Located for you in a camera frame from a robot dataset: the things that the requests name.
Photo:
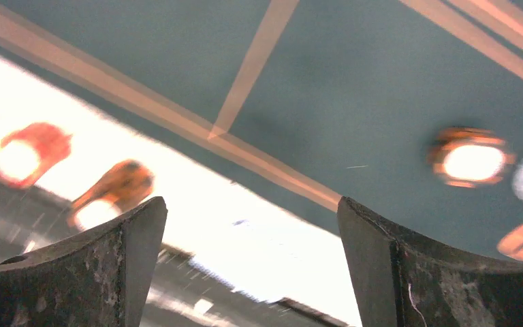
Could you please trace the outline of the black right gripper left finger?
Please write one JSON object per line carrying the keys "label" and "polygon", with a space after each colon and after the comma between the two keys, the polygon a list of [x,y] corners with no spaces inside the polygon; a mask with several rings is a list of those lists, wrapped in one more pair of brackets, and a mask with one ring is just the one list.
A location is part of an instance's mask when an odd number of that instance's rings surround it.
{"label": "black right gripper left finger", "polygon": [[0,326],[138,326],[167,213],[156,196],[0,263]]}

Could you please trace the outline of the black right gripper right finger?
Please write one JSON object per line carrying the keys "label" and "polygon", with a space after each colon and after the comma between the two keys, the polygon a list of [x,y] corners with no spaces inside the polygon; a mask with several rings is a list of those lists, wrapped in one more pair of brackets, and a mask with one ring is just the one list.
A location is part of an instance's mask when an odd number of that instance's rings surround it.
{"label": "black right gripper right finger", "polygon": [[337,219],[363,326],[523,326],[523,263],[450,247],[348,197]]}

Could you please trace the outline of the brown poker chip stack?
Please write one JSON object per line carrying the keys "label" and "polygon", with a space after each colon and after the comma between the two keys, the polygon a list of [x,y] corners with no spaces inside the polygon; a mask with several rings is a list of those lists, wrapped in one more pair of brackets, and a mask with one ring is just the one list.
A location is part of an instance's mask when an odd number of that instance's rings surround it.
{"label": "brown poker chip stack", "polygon": [[153,192],[154,179],[139,161],[115,164],[73,202],[67,224],[83,231],[135,208]]}

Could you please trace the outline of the red poker chip stack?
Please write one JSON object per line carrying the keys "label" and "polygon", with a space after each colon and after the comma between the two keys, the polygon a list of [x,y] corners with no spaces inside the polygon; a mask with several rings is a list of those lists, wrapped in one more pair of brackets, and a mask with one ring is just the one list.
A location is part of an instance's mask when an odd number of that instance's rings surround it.
{"label": "red poker chip stack", "polygon": [[56,125],[36,122],[17,129],[0,141],[0,181],[29,188],[71,151],[72,135]]}

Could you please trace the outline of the green poker table mat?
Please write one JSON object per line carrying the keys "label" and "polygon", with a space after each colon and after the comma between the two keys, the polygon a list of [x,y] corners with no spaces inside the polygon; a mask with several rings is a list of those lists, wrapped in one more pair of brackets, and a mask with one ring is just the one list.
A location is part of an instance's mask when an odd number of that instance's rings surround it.
{"label": "green poker table mat", "polygon": [[[341,196],[494,257],[523,225],[523,1],[0,1],[0,55],[331,232]],[[456,126],[500,182],[433,173]]]}

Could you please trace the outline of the black mounting rail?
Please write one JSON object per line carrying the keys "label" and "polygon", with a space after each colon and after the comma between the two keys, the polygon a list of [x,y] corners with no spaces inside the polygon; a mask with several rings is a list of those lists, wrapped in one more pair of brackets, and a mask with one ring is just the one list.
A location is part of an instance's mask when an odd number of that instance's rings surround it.
{"label": "black mounting rail", "polygon": [[[42,188],[0,183],[0,262],[77,234],[67,226],[69,210],[68,200]],[[344,326],[289,298],[265,303],[232,292],[189,260],[161,247],[144,310],[149,326]]]}

